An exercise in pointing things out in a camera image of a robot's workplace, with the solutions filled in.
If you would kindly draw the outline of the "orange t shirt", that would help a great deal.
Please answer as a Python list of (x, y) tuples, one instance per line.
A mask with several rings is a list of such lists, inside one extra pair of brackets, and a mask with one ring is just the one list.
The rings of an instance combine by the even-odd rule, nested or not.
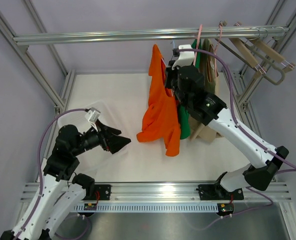
[(175, 97), (165, 88), (166, 64), (156, 44), (152, 47), (148, 75), (151, 77), (148, 108), (136, 137), (141, 143), (163, 139), (165, 155), (175, 157), (180, 153), (181, 127)]

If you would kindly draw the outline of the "light blue wire hanger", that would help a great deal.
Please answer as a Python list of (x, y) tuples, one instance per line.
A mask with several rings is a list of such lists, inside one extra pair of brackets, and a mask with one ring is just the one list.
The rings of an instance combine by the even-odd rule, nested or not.
[(176, 48), (175, 40), (172, 40), (171, 44), (172, 44), (172, 56), (171, 56), (170, 60), (172, 61), (173, 58), (175, 57), (175, 53), (176, 53), (176, 51), (175, 51), (175, 48)]

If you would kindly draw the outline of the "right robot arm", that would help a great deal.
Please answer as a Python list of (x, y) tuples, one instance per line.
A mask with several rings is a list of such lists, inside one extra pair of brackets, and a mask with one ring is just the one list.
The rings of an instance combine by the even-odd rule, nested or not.
[(166, 88), (173, 90), (190, 116), (224, 136), (249, 161), (245, 167), (222, 173), (211, 187), (211, 194), (225, 199), (241, 188), (253, 187), (265, 191), (289, 150), (266, 142), (239, 122), (232, 108), (228, 108), (217, 95), (205, 90), (204, 76), (193, 65), (168, 66), (165, 74)]

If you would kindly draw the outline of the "beige t shirt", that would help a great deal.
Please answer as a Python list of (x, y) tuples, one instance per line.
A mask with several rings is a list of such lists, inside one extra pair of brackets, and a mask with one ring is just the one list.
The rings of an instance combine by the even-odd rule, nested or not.
[[(197, 53), (196, 66), (204, 76), (205, 90), (218, 95), (219, 86), (217, 84), (219, 83), (219, 73), (216, 63), (216, 59), (213, 56), (201, 52)], [(204, 126), (191, 116), (188, 122), (191, 129), (190, 141), (200, 138), (205, 142), (212, 143), (215, 139), (223, 137), (219, 132), (211, 129), (209, 126)]]

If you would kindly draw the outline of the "green t shirt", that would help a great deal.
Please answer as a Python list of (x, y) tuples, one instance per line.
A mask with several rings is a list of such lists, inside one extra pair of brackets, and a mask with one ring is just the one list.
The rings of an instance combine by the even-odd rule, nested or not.
[[(191, 47), (195, 49), (196, 39), (191, 44)], [(201, 48), (202, 48), (202, 41), (200, 40), (199, 49)], [(198, 52), (195, 67), (199, 68), (200, 62), (201, 62), (201, 53)], [(183, 106), (178, 106), (177, 113), (178, 113), (178, 122), (180, 124), (180, 140), (184, 140), (191, 135), (191, 129), (189, 125), (190, 115)]]

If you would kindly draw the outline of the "pink hanger with green shirt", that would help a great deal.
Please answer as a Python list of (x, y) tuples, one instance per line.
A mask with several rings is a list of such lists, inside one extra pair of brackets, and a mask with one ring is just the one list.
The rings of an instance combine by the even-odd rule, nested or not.
[[(195, 46), (195, 49), (196, 49), (196, 50), (199, 49), (199, 45), (200, 45), (200, 41), (201, 41), (201, 33), (202, 33), (202, 29), (203, 29), (203, 24), (200, 24), (199, 29), (198, 29), (197, 39), (196, 39), (196, 46)], [(195, 51), (195, 52), (194, 52), (194, 60), (193, 60), (193, 66), (194, 66), (194, 67), (196, 66), (197, 55), (198, 55), (198, 52)]]

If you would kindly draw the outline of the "wooden hanger left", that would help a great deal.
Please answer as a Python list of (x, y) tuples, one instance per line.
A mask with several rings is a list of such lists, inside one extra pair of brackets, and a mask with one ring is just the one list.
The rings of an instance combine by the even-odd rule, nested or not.
[(246, 43), (243, 42), (240, 38), (230, 38), (230, 42), (241, 54), (238, 55), (234, 50), (232, 50), (228, 45), (221, 41), (221, 36), (219, 36), (218, 44), (221, 44), (226, 50), (235, 55), (239, 60), (245, 63), (248, 67), (255, 70), (255, 73), (258, 76), (265, 76), (266, 70), (259, 64), (258, 60), (253, 56), (249, 48), (246, 46)]

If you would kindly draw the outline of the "wooden hanger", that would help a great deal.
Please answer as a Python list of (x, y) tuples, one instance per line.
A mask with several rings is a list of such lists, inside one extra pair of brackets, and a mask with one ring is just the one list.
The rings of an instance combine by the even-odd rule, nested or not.
[(252, 27), (250, 30), (255, 33), (253, 35), (245, 36), (244, 38), (246, 38), (246, 42), (242, 41), (240, 36), (229, 39), (241, 53), (243, 56), (242, 60), (244, 60), (249, 67), (262, 76), (266, 74), (264, 67), (260, 65), (258, 60), (253, 56), (253, 54), (255, 54), (275, 70), (281, 71), (282, 74), (292, 71), (295, 68), (296, 65), (294, 63), (286, 61), (280, 53), (261, 39), (262, 33), (264, 34), (264, 37), (267, 37), (269, 33), (265, 27)]
[(238, 55), (234, 50), (232, 50), (228, 45), (221, 41), (221, 36), (219, 36), (218, 44), (221, 44), (226, 50), (235, 55), (239, 60), (245, 63), (248, 67), (255, 70), (255, 73), (258, 76), (265, 76), (266, 70), (259, 64), (258, 60), (253, 56), (249, 48), (246, 46), (246, 43), (243, 42), (240, 38), (230, 38), (230, 42), (241, 54)]

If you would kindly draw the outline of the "grey plastic hanger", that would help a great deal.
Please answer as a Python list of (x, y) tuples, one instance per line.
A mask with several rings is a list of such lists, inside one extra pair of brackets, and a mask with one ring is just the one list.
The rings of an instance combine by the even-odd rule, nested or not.
[[(251, 51), (252, 55), (257, 59), (259, 64), (266, 70), (265, 76), (261, 76), (269, 81), (271, 84), (277, 86), (280, 85), (286, 76), (283, 68), (279, 67), (286, 59), (279, 54), (276, 50), (270, 47), (267, 43), (260, 39), (248, 38), (245, 42), (248, 49)], [(267, 67), (272, 68), (280, 74), (279, 80), (273, 80), (268, 76), (268, 69), (263, 65), (266, 64)]]

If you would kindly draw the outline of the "white plastic basket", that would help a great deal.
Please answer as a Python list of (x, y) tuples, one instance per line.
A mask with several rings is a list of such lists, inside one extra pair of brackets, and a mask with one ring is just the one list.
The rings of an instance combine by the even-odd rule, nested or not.
[[(120, 124), (117, 122), (117, 118), (107, 102), (98, 100), (86, 106), (86, 108), (95, 108), (99, 110), (99, 120), (106, 126), (115, 129), (120, 128)], [(91, 124), (86, 120), (85, 115), (86, 113), (81, 111), (68, 113), (58, 119), (58, 126), (61, 128), (65, 125), (74, 125), (80, 133), (84, 133), (91, 127)], [(77, 167), (76, 172), (85, 174), (87, 171), (92, 171), (100, 167), (112, 157), (113, 155), (110, 152), (103, 150), (100, 146), (95, 147), (77, 157), (80, 164)]]

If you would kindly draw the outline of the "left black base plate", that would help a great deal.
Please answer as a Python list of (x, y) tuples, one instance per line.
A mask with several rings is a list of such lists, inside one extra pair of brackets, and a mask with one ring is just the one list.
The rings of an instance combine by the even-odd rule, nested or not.
[(109, 201), (112, 186), (110, 184), (94, 184), (86, 190), (84, 201)]

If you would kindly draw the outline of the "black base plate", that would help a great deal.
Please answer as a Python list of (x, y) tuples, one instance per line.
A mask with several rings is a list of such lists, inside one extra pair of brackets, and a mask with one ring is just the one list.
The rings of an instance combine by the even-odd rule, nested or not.
[(86, 190), (84, 201), (109, 201), (112, 186), (110, 184), (94, 184)]
[(229, 192), (217, 184), (199, 184), (195, 190), (198, 192), (201, 201), (244, 200), (241, 188)]

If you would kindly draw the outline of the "front aluminium rail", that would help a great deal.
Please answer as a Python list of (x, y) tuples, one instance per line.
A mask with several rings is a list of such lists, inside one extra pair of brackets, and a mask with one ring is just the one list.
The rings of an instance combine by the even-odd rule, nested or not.
[[(113, 182), (110, 203), (195, 203), (200, 202), (196, 182)], [(267, 203), (267, 196), (277, 203), (291, 202), (284, 182), (272, 182), (261, 194), (242, 189), (244, 202)]]

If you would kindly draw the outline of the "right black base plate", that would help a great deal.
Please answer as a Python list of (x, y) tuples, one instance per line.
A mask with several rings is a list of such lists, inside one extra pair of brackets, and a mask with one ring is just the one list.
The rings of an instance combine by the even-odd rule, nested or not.
[(229, 192), (217, 184), (199, 184), (195, 190), (198, 192), (201, 201), (244, 200), (241, 188)]

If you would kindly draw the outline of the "aluminium hanging rail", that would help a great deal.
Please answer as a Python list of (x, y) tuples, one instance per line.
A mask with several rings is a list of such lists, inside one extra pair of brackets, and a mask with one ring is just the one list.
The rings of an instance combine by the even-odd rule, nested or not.
[(60, 45), (97, 42), (127, 41), (168, 41), (197, 38), (266, 38), (284, 37), (290, 29), (286, 26), (224, 26), (197, 28), (165, 28), (150, 30), (73, 32), (73, 33), (38, 33), (22, 34), (13, 37), (19, 46), (25, 45)]

